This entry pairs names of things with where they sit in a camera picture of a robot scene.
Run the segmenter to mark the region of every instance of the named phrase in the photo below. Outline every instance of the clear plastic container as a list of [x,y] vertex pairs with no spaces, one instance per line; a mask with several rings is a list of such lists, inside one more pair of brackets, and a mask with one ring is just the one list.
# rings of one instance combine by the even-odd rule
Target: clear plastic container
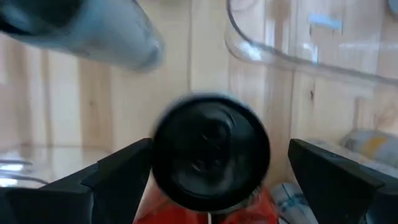
[[227,0],[225,42],[240,74],[232,74],[232,92],[270,134],[269,184],[294,180],[291,138],[398,134],[397,3]]
[[374,82],[397,78],[395,0],[228,0],[226,44],[238,59]]

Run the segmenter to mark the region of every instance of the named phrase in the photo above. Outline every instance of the wood paneling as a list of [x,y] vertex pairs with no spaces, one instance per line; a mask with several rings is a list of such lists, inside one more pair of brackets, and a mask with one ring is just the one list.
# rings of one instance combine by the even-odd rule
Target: wood paneling
[[[252,38],[308,59],[313,58],[309,47],[316,45],[320,62],[395,77],[396,21],[385,16],[384,1],[253,2],[255,7],[236,14]],[[224,45],[225,0],[140,3],[166,43],[162,65],[146,74],[2,36],[0,149],[26,144],[116,151],[150,136],[170,102],[203,90],[229,92],[264,123],[272,150],[269,185],[290,177],[290,138],[336,142],[363,128],[398,134],[394,86],[318,77],[230,56]],[[309,14],[341,19],[343,31],[315,26],[310,34]],[[65,149],[61,157],[67,156]]]
[[79,61],[81,145],[112,151],[111,67]]

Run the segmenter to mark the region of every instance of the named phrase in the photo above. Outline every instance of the transparent plastic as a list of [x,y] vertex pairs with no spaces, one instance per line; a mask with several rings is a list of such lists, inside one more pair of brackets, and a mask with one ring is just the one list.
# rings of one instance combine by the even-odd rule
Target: transparent plastic
[[[395,0],[226,1],[225,42],[248,71],[245,79],[256,80],[267,68],[265,87],[249,86],[235,75],[232,92],[249,97],[254,106],[265,101],[257,111],[272,143],[271,185],[285,178],[281,164],[287,162],[291,138],[344,147],[350,133],[375,131],[356,152],[375,160],[397,158],[394,149],[381,147],[384,140],[373,144],[378,131],[388,133],[385,142],[398,135],[397,5]],[[286,171],[293,181],[291,169]]]
[[30,45],[138,71],[163,59],[162,38],[136,1],[7,2],[1,14],[1,31]]
[[398,22],[391,3],[227,0],[227,13],[226,45],[240,60],[397,84]]
[[39,188],[108,155],[80,147],[13,147],[0,152],[0,187]]

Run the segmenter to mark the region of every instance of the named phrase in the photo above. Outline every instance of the light wood surface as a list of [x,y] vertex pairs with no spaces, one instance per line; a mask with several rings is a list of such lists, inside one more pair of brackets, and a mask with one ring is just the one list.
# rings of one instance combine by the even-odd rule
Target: light wood surface
[[[302,47],[311,42],[318,45],[322,62],[395,77],[393,58],[398,50],[353,48],[343,54],[330,47],[362,41],[379,46],[380,40],[395,44],[398,23],[387,15],[384,1],[364,1],[358,10],[352,8],[354,1],[326,2],[332,6],[314,0],[260,0],[246,21],[241,15],[241,26],[291,55],[308,58]],[[230,56],[224,44],[225,0],[140,3],[166,43],[163,64],[148,74],[39,50],[1,36],[0,149],[25,145],[117,151],[148,137],[173,100],[209,90],[236,96],[264,123],[272,146],[269,185],[290,178],[290,138],[338,141],[358,128],[398,134],[394,86],[316,77]],[[343,32],[330,34],[316,27],[310,35],[309,12],[343,20]]]

